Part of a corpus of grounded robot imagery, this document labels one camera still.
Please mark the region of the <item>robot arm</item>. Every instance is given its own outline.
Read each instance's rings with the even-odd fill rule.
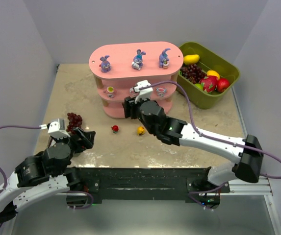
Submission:
[[[197,128],[200,133],[231,141],[234,145],[206,138],[196,133],[193,126],[186,121],[167,116],[156,101],[150,100],[152,88],[140,89],[147,86],[150,86],[147,80],[138,82],[134,90],[139,92],[139,95],[134,98],[125,98],[123,104],[125,118],[139,119],[150,134],[156,136],[158,140],[165,144],[199,148],[220,155],[230,161],[219,167],[211,167],[207,179],[196,183],[197,185],[202,186],[211,183],[218,186],[237,178],[249,183],[258,182],[263,155],[236,146],[238,143],[261,149],[255,136],[248,135],[244,140]]]
[[[75,128],[75,134],[70,136],[63,119],[40,127],[48,129],[55,144],[27,157],[7,179],[6,187],[0,186],[0,223],[15,217],[26,205],[69,191],[73,179],[65,174],[66,167],[74,154],[93,147],[96,132]]]

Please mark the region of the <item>stone-textured surface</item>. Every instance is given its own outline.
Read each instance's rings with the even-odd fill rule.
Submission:
[[[242,137],[237,109],[232,92],[213,108],[201,110],[193,106],[194,120],[198,127],[218,134]],[[93,74],[88,64],[61,64],[56,75],[44,123],[55,118],[65,118],[74,112],[83,118],[82,128],[97,132],[93,149],[73,157],[72,165],[77,167],[208,167],[227,160],[189,147],[162,144],[146,133],[138,136],[138,120],[112,119],[102,108]],[[173,107],[169,116],[189,122],[187,103],[182,95],[173,95]],[[112,125],[120,131],[113,134]],[[49,136],[42,131],[36,150],[46,148]]]

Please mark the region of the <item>lemon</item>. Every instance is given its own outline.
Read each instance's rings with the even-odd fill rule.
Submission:
[[[220,75],[216,71],[214,71],[214,70],[209,70],[207,72],[207,75],[208,76],[216,76],[218,78],[218,80],[220,80]]]

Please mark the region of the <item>white wall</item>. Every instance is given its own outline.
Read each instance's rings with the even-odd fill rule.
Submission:
[[[281,157],[281,2],[269,0],[235,64],[242,72],[236,85],[248,132],[262,147]],[[281,175],[281,166],[264,158],[268,173]],[[281,217],[281,180],[271,180]]]
[[[41,124],[54,70],[24,2],[0,1],[0,125]],[[0,166],[7,175],[32,154],[37,137],[38,131],[0,131]]]
[[[87,63],[106,44],[201,42],[233,61],[267,0],[24,0],[55,61]]]

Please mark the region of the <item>red apple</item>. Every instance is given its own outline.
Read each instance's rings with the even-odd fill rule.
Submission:
[[[203,85],[205,92],[211,93],[217,87],[218,78],[216,76],[206,76],[199,83]]]
[[[230,82],[225,79],[225,78],[221,78],[218,83],[217,83],[217,91],[222,93],[223,91],[225,91],[228,87],[230,86]]]

